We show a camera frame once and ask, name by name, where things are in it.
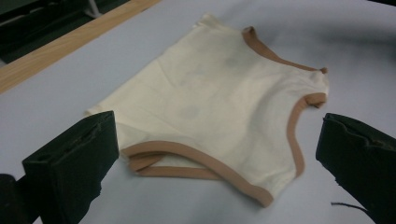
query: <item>wooden edge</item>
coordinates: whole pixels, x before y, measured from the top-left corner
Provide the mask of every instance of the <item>wooden edge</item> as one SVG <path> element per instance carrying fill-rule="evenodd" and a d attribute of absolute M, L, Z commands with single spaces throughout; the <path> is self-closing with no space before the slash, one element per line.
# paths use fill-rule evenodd
<path fill-rule="evenodd" d="M 0 68 L 0 93 L 3 93 L 41 70 L 56 63 L 62 57 L 89 43 L 99 35 L 159 3 L 161 0 L 132 0 L 100 18 L 90 21 L 76 30 L 59 37 L 47 45 L 26 54 Z"/>

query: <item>folded shirt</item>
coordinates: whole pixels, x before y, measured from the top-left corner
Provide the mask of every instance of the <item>folded shirt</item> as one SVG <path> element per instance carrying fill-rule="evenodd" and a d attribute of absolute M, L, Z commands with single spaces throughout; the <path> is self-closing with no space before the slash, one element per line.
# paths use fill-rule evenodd
<path fill-rule="evenodd" d="M 88 113 L 114 111 L 135 172 L 223 179 L 267 206 L 303 172 L 294 129 L 304 108 L 326 101 L 326 72 L 205 14 Z"/>

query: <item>black object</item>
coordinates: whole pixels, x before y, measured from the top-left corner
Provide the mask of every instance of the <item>black object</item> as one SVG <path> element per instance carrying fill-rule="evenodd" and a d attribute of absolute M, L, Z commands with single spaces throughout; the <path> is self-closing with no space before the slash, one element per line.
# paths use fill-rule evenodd
<path fill-rule="evenodd" d="M 382 3 L 385 5 L 390 5 L 396 7 L 396 1 L 395 0 L 369 0 L 370 2 L 377 2 L 377 3 Z"/>
<path fill-rule="evenodd" d="M 105 14 L 129 1 L 95 0 L 95 3 L 99 11 Z M 83 12 L 89 5 L 88 2 L 88 0 L 0 0 L 1 60 L 11 63 L 92 21 L 92 18 Z"/>
<path fill-rule="evenodd" d="M 79 223 L 118 156 L 113 112 L 81 120 L 23 160 L 19 181 L 0 175 L 0 223 Z"/>
<path fill-rule="evenodd" d="M 323 120 L 317 160 L 375 223 L 396 223 L 396 139 L 341 115 Z"/>

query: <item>tan hem trim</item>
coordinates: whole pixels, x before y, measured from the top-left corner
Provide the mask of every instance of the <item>tan hem trim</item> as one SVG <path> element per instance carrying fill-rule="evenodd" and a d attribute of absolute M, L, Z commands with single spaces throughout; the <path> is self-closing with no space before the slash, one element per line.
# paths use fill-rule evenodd
<path fill-rule="evenodd" d="M 301 98 L 291 110 L 291 114 L 288 121 L 287 127 L 287 137 L 291 148 L 291 153 L 294 158 L 295 166 L 296 166 L 296 177 L 301 175 L 304 171 L 304 157 L 303 153 L 300 149 L 300 146 L 297 142 L 295 129 L 297 126 L 298 118 L 300 117 L 303 110 L 308 105 L 313 105 L 315 107 L 320 107 L 326 102 L 326 94 L 325 93 L 313 93 L 306 95 L 305 97 Z"/>
<path fill-rule="evenodd" d="M 188 147 L 180 143 L 166 141 L 145 142 L 127 147 L 121 152 L 130 158 L 141 153 L 176 154 L 196 161 L 207 167 L 213 171 L 213 173 L 221 176 L 221 178 L 231 183 L 241 192 L 259 201 L 264 207 L 268 206 L 274 200 L 268 190 L 249 184 L 241 175 L 221 161 L 218 161 L 195 148 Z"/>
<path fill-rule="evenodd" d="M 196 179 L 221 179 L 218 175 L 206 168 L 174 167 L 174 166 L 152 166 L 160 161 L 165 154 L 140 153 L 130 157 L 129 167 L 143 176 L 168 176 L 185 177 Z"/>
<path fill-rule="evenodd" d="M 272 50 L 270 50 L 264 43 L 260 41 L 260 39 L 257 37 L 256 31 L 254 27 L 248 27 L 243 30 L 242 36 L 244 37 L 245 43 L 253 49 L 256 53 L 261 55 L 262 57 L 269 59 L 271 61 L 277 62 L 277 63 L 283 63 L 285 65 L 290 65 L 296 68 L 300 68 L 306 71 L 321 71 L 323 74 L 327 73 L 327 68 L 321 68 L 321 69 L 316 69 L 312 67 L 308 67 L 302 64 L 298 63 L 293 63 L 287 60 L 284 60 L 277 56 Z"/>

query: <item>white table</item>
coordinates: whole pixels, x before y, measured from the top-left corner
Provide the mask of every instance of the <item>white table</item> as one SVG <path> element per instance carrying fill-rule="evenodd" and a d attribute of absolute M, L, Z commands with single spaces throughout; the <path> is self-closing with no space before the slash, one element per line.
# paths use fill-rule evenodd
<path fill-rule="evenodd" d="M 325 113 L 396 137 L 396 7 L 352 0 L 163 0 L 0 95 L 0 172 L 21 161 L 186 34 L 210 12 L 256 27 L 280 57 L 329 68 L 330 95 L 297 125 L 305 171 L 268 208 L 220 181 L 139 177 L 116 161 L 81 223 L 373 223 L 315 159 Z"/>

